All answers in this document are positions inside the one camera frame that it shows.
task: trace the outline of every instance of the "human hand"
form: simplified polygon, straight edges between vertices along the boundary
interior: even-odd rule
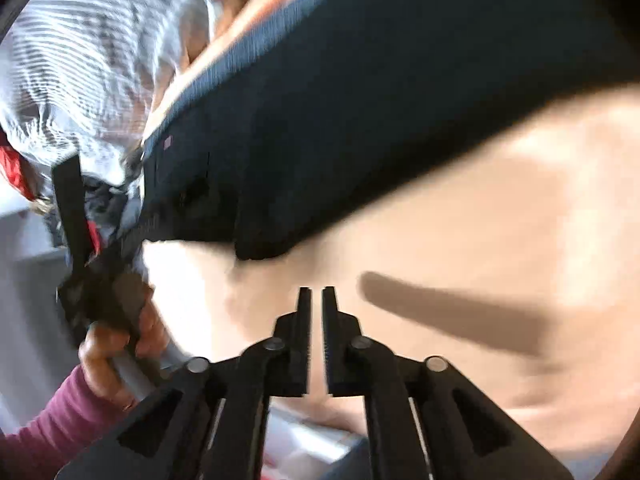
[[[136,345],[138,357],[158,358],[169,343],[166,331],[152,302],[154,290],[148,287],[145,306],[140,311],[140,340]],[[129,342],[129,334],[114,330],[99,322],[93,323],[80,345],[78,355],[86,384],[103,399],[126,410],[135,402],[110,364],[109,358],[122,352]]]

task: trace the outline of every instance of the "gray and white striped fabric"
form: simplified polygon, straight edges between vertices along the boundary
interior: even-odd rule
[[[118,185],[120,159],[176,73],[213,34],[220,0],[31,0],[0,44],[0,124],[38,168],[78,150]]]

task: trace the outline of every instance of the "triangular cutout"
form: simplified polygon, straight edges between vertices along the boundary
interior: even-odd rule
[[[509,432],[476,405],[468,394],[456,388],[452,395],[478,456],[486,456],[510,444]]]
[[[158,452],[164,433],[174,417],[181,398],[182,392],[172,390],[160,404],[145,413],[140,420],[134,422],[120,435],[118,438],[120,445],[142,456],[152,458]]]

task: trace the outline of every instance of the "black mechanical arm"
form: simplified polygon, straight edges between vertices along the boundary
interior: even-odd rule
[[[364,396],[374,480],[568,480],[571,474],[447,360],[416,362],[362,335],[322,292],[326,380]],[[306,393],[311,290],[241,356],[193,358],[58,480],[254,480],[270,397]]]

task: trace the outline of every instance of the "black object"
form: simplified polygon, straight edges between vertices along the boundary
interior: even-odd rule
[[[84,213],[79,157],[74,155],[53,167],[52,180],[72,261],[71,275],[58,287],[58,303],[74,343],[79,346],[89,325],[96,321],[131,334],[126,352],[114,357],[112,364],[129,390],[142,400],[164,379],[158,362],[135,355],[146,285],[140,274],[130,270],[130,264],[142,239],[130,243],[128,251],[120,250],[119,243],[111,244],[100,257],[91,259],[94,245]]]
[[[322,319],[329,392],[365,397],[374,480],[426,480],[430,470],[436,480],[572,478],[443,358],[411,361],[363,337],[333,287],[322,292]],[[306,392],[310,320],[311,291],[301,288],[272,337],[235,359],[191,360],[58,480],[259,478],[270,397]]]
[[[144,207],[174,212],[171,238],[277,256],[549,101],[640,79],[596,0],[315,5],[240,38],[154,133]]]

